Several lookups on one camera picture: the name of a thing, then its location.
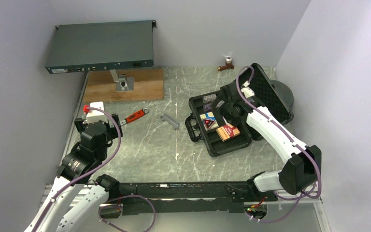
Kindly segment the black poker set case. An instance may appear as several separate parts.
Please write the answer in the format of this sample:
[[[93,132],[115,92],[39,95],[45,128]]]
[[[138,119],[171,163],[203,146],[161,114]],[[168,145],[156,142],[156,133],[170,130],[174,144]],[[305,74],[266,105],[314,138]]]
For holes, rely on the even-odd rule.
[[[251,104],[267,107],[282,125],[292,121],[294,115],[289,103],[259,64],[252,63],[240,75],[239,83],[242,85],[246,81],[254,92],[248,97]],[[253,140],[262,139],[246,122],[253,108],[240,97],[235,81],[218,91],[191,97],[188,104],[191,114],[185,126],[189,137],[193,142],[203,141],[211,157],[248,147]]]

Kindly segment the red playing card deck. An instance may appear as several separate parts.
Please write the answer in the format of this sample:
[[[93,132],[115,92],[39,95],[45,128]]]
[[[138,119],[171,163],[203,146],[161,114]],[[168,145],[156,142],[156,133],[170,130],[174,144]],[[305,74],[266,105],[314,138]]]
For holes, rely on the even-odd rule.
[[[234,138],[234,137],[240,135],[240,133],[241,133],[240,130],[237,127],[235,127],[235,126],[233,126],[229,123],[227,123],[224,126],[221,126],[221,127],[217,128],[216,132],[217,132],[217,134],[220,137],[222,142],[225,142],[225,141],[227,141],[231,138]]]

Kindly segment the purple 500 chip stack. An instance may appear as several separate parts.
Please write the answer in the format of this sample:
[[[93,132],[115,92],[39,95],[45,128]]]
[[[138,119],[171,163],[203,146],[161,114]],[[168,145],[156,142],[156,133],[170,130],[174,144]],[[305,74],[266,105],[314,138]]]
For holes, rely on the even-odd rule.
[[[208,104],[203,105],[203,110],[204,110],[205,112],[210,112],[210,111],[213,110],[213,108],[211,107],[211,104],[208,103]]]

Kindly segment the multicolour chip stack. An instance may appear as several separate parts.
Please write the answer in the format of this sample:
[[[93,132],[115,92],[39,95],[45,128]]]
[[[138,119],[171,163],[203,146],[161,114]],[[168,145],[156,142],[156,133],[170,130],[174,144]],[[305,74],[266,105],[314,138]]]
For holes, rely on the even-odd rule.
[[[217,98],[216,94],[205,95],[202,97],[203,103],[213,102]]]

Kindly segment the red triangular dealer button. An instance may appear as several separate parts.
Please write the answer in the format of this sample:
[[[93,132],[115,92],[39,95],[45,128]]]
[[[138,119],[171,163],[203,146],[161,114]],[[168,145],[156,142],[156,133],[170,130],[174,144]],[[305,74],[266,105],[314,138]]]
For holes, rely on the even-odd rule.
[[[210,130],[211,127],[216,123],[216,120],[205,118],[205,119],[202,120],[202,122],[204,124],[205,129]]]

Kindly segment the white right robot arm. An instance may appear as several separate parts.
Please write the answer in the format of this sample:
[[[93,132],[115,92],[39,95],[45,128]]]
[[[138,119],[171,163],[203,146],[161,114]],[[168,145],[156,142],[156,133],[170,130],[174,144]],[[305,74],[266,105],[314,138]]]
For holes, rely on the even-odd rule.
[[[245,82],[235,82],[220,88],[212,103],[232,125],[252,128],[277,152],[284,163],[281,170],[262,172],[248,179],[247,195],[258,201],[267,191],[284,190],[296,195],[305,194],[305,189],[317,184],[321,188],[322,152],[318,146],[308,146],[290,133],[271,113]]]

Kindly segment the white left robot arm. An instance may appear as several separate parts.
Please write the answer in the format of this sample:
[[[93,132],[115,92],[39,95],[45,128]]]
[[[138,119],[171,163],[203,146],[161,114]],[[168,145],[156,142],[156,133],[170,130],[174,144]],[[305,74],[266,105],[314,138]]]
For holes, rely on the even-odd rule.
[[[118,114],[105,111],[92,110],[86,119],[76,119],[75,126],[80,141],[63,158],[52,188],[25,229],[27,232],[75,232],[91,210],[119,198],[119,182],[104,174],[96,179],[83,199],[70,206],[92,174],[111,161],[107,151],[113,139],[120,143],[123,136]]]

